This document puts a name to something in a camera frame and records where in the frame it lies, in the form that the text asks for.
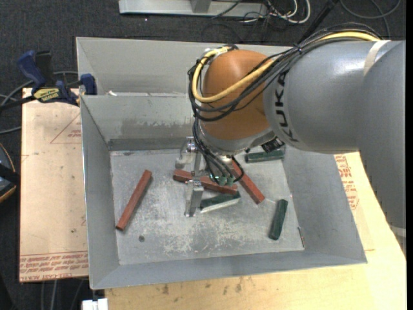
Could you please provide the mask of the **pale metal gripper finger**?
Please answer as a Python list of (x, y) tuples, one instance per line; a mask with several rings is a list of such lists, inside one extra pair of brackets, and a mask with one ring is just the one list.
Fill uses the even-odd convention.
[(200, 208), (204, 187), (199, 180), (190, 180), (185, 189), (185, 216), (193, 217)]
[(187, 136), (183, 142), (179, 157), (176, 159), (175, 168), (183, 169), (186, 165), (192, 162), (196, 154), (196, 143), (193, 136)]

